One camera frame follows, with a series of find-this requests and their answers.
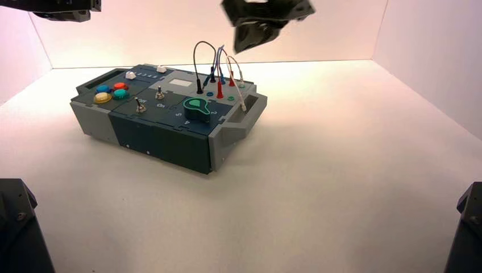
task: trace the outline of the blue button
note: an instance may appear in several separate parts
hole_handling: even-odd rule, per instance
[[[109,93],[110,92],[110,88],[107,86],[107,85],[100,85],[97,87],[97,90],[95,91],[95,93]]]

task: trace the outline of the small white knob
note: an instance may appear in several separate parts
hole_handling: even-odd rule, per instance
[[[165,73],[165,72],[167,71],[167,69],[166,69],[166,67],[164,67],[164,66],[162,66],[162,65],[159,65],[159,66],[157,67],[157,71],[158,71],[159,73]]]
[[[129,71],[129,72],[126,73],[126,79],[128,79],[128,80],[133,80],[133,79],[135,79],[135,77],[136,76],[135,76],[134,72]]]

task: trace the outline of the white wall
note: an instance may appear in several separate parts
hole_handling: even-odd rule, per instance
[[[479,138],[481,11],[481,0],[389,0],[373,57]]]
[[[232,49],[234,29],[221,2],[104,1],[102,12],[93,13],[88,22],[57,23],[34,18],[34,23],[54,68],[190,64],[192,49],[198,40],[225,44]],[[239,54],[239,60],[372,57],[387,0],[311,2],[316,14],[303,22],[291,22],[277,40]],[[200,51],[200,62],[209,62],[209,50]]]
[[[27,12],[0,7],[0,26],[2,105],[51,66]]]

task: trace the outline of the black metal bracket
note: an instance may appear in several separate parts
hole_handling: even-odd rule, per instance
[[[457,210],[464,222],[482,243],[482,182],[474,182],[459,199]]]
[[[84,22],[91,11],[101,11],[102,0],[0,0],[0,6],[32,11],[53,21]]]
[[[236,27],[236,53],[271,42],[291,20],[304,20],[315,9],[309,0],[267,0],[263,3],[246,0],[223,0],[222,6]]]
[[[445,273],[482,272],[482,182],[474,182],[457,203],[460,221]]]
[[[54,273],[35,207],[21,179],[0,179],[0,272]]]

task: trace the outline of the panel seam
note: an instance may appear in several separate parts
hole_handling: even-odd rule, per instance
[[[387,0],[387,2],[385,4],[385,10],[383,11],[383,16],[381,17],[380,27],[378,28],[377,38],[375,40],[375,47],[374,47],[373,53],[372,53],[372,61],[374,61],[373,57],[375,57],[375,52],[376,52],[376,49],[377,49],[377,46],[378,46],[378,42],[380,40],[381,27],[383,26],[383,21],[385,20],[385,15],[387,14],[388,2],[390,2],[390,0]]]
[[[30,22],[34,26],[35,33],[37,34],[37,37],[39,38],[40,45],[42,46],[42,49],[44,50],[44,53],[45,53],[45,55],[47,57],[47,60],[48,60],[48,63],[50,64],[50,69],[52,70],[52,69],[54,69],[53,64],[52,64],[52,60],[50,59],[50,56],[48,56],[48,52],[47,52],[47,49],[45,48],[44,41],[42,40],[42,37],[40,37],[39,31],[37,30],[37,26],[35,25],[34,20],[32,20],[32,14],[28,13],[28,17],[30,18]]]

